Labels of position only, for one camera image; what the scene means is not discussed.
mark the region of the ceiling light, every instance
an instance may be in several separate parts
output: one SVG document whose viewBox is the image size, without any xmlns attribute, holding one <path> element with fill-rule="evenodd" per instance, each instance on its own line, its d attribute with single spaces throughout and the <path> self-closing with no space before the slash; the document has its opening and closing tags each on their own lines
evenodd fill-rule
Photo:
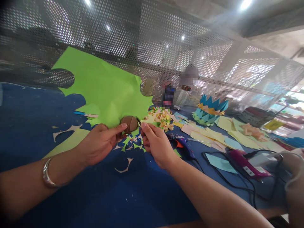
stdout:
<svg viewBox="0 0 304 228">
<path fill-rule="evenodd" d="M 90 0 L 85 0 L 85 2 L 86 2 L 86 4 L 87 4 L 88 6 L 91 6 Z"/>
<path fill-rule="evenodd" d="M 252 0 L 243 0 L 241 7 L 240 7 L 240 11 L 244 11 L 245 9 L 247 9 L 252 3 Z"/>
</svg>

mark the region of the silver bangle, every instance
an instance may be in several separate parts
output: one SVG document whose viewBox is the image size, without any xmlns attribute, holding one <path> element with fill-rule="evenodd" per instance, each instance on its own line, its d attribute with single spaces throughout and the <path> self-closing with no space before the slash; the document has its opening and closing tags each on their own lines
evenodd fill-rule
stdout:
<svg viewBox="0 0 304 228">
<path fill-rule="evenodd" d="M 43 168 L 43 180 L 44 180 L 44 183 L 48 186 L 48 187 L 51 187 L 51 188 L 60 188 L 60 187 L 63 187 L 65 185 L 67 185 L 68 183 L 66 184 L 63 184 L 63 185 L 57 185 L 55 184 L 54 182 L 51 181 L 49 175 L 48 175 L 48 165 L 51 161 L 53 157 L 49 158 L 48 161 L 45 163 L 44 165 L 44 168 Z"/>
</svg>

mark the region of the blue table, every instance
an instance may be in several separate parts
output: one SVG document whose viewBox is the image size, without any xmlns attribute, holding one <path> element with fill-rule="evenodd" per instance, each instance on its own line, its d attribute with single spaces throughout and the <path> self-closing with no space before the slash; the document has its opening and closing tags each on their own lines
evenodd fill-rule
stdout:
<svg viewBox="0 0 304 228">
<path fill-rule="evenodd" d="M 85 123 L 86 117 L 73 114 L 73 110 L 84 104 L 81 95 L 65 97 L 56 90 L 22 89 L 4 84 L 0 107 L 0 171 L 43 158 L 73 133 L 60 134 L 55 143 L 53 132 L 80 124 L 83 129 L 90 130 L 90 125 Z M 181 114 L 193 120 L 190 113 L 193 110 L 187 108 L 187 112 Z M 179 127 L 174 128 L 173 133 L 184 134 Z M 211 129 L 227 135 L 216 125 Z M 190 142 L 190 145 L 206 175 L 250 201 L 247 191 L 228 186 L 203 159 L 203 151 L 213 152 L 215 149 L 199 142 Z M 129 171 L 122 174 L 115 171 L 114 167 L 125 169 L 127 158 L 133 158 Z M 196 163 L 189 163 L 199 168 Z M 240 175 L 221 173 L 234 185 L 251 188 Z M 273 178 L 265 179 L 263 184 L 254 181 L 254 184 L 259 194 L 268 197 Z M 283 184 L 279 183 L 271 202 L 259 198 L 256 202 L 258 208 L 285 207 Z M 137 148 L 110 152 L 102 162 L 87 168 L 68 186 L 28 212 L 19 223 L 33 227 L 158 227 L 198 219 L 198 213 L 174 179 L 158 167 L 149 153 Z"/>
</svg>

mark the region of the brown paper ball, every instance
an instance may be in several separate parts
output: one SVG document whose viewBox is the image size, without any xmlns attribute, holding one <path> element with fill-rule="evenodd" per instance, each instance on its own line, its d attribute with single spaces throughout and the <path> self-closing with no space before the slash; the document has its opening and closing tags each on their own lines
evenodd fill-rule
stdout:
<svg viewBox="0 0 304 228">
<path fill-rule="evenodd" d="M 121 119 L 120 124 L 126 123 L 128 125 L 127 129 L 124 130 L 126 134 L 131 134 L 132 131 L 135 131 L 138 128 L 138 122 L 134 116 L 126 116 Z"/>
</svg>

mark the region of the metal mesh fence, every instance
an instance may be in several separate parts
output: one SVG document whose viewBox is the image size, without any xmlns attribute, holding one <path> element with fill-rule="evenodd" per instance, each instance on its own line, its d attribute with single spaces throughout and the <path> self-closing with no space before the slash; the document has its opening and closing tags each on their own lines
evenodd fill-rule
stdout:
<svg viewBox="0 0 304 228">
<path fill-rule="evenodd" d="M 1 81 L 68 88 L 73 75 L 50 69 L 72 46 L 140 76 L 156 102 L 165 85 L 180 88 L 191 64 L 199 75 L 186 104 L 231 97 L 238 113 L 269 108 L 304 77 L 299 63 L 152 0 L 17 0 L 0 29 Z"/>
</svg>

